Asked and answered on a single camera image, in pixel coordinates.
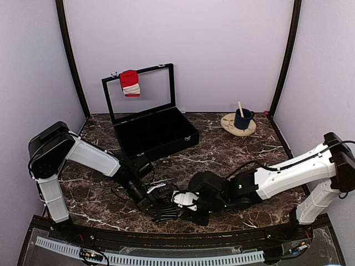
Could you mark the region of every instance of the black box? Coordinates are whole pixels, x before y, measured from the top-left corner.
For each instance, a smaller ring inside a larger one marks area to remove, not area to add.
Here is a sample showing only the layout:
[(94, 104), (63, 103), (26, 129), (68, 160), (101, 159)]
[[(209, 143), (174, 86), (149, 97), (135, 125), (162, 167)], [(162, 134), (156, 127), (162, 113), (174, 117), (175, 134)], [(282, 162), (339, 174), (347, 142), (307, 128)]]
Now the black box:
[(170, 63), (153, 66), (137, 70), (137, 73), (166, 68), (169, 70), (170, 103), (118, 119), (115, 118), (108, 82), (117, 80), (120, 76), (113, 74), (102, 80), (112, 124), (126, 158), (144, 154), (148, 160), (155, 161), (199, 143), (199, 132), (175, 104), (174, 65)]

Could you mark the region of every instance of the blue mug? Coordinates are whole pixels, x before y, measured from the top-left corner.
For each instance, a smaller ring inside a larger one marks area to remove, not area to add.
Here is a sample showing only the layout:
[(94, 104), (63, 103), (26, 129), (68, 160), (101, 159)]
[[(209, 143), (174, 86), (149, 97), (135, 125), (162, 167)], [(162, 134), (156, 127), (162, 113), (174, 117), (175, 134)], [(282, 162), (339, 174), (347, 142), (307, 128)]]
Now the blue mug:
[(244, 108), (242, 108), (242, 110), (244, 117), (241, 117), (239, 109), (235, 112), (234, 126), (240, 130), (246, 130), (249, 127), (250, 121), (253, 119), (255, 113)]

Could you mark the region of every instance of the marble tabletop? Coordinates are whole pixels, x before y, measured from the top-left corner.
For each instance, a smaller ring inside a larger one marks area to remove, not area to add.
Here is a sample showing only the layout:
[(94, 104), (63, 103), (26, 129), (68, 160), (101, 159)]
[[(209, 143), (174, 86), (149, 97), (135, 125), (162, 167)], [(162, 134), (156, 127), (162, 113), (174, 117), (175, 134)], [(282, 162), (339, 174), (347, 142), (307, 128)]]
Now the marble tabletop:
[[(255, 115), (256, 131), (247, 137), (226, 132), (220, 125), (224, 115), (185, 114), (200, 132), (200, 143), (153, 162), (155, 182), (171, 182), (185, 189), (198, 171), (212, 171), (224, 177), (249, 160), (273, 165), (288, 159), (264, 114)], [(92, 115), (81, 136), (103, 149), (120, 151), (109, 115)], [(151, 178), (152, 173), (143, 181), (149, 182)], [(121, 198), (111, 193), (110, 188), (115, 186), (113, 180), (77, 163), (67, 162), (59, 179), (74, 223), (140, 233), (214, 233), (274, 226), (286, 223), (290, 210), (306, 198), (302, 187), (296, 187), (243, 211), (212, 214), (209, 225), (203, 227), (181, 219), (151, 221), (136, 209), (124, 191), (118, 192)]]

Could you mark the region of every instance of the box lid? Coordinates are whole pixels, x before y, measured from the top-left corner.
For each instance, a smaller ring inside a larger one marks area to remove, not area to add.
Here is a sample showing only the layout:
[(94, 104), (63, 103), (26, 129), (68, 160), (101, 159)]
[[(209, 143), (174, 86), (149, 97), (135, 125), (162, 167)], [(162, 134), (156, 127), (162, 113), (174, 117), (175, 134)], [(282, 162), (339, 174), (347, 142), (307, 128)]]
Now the box lid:
[(111, 101), (111, 97), (110, 97), (110, 92), (109, 92), (109, 88), (108, 88), (108, 83), (114, 80), (118, 80), (120, 79), (120, 75), (117, 73), (112, 73), (111, 77), (109, 78), (105, 78), (102, 79), (102, 84), (103, 84), (103, 88), (104, 88), (104, 92), (105, 92), (105, 97), (106, 97), (106, 102), (107, 102), (107, 106), (110, 112), (110, 117), (111, 117), (111, 121), (112, 124), (115, 125), (119, 125), (121, 123), (130, 121), (130, 120), (134, 120), (143, 116), (147, 116), (149, 114), (155, 113), (155, 112), (159, 112), (159, 111), (163, 111), (169, 108), (173, 108), (176, 106), (176, 102), (175, 102), (175, 83), (174, 83), (174, 65), (172, 63), (168, 63), (168, 64), (159, 64), (157, 66), (152, 66), (150, 68), (144, 68), (144, 69), (139, 69), (137, 70), (138, 76), (139, 74), (142, 73), (147, 73), (147, 72), (154, 72), (154, 71), (159, 71), (162, 69), (168, 69), (169, 71), (169, 87), (170, 87), (170, 102), (164, 105), (160, 105), (154, 108), (150, 108), (144, 111), (140, 111), (140, 112), (136, 112), (134, 114), (125, 116), (125, 117), (121, 117), (121, 118), (115, 118), (115, 112), (113, 109), (113, 105), (112, 105), (112, 101)]

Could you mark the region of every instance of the beige saucer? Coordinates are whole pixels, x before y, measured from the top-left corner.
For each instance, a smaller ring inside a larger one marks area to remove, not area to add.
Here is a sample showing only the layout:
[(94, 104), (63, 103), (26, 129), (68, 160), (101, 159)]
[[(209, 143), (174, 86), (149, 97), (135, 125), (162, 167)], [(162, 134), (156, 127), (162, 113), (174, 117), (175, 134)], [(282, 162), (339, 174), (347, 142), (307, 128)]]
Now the beige saucer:
[(234, 126), (235, 113), (227, 114), (221, 119), (221, 126), (230, 134), (239, 137), (251, 135), (256, 130), (256, 124), (253, 120), (250, 121), (249, 127), (246, 130), (237, 129)]

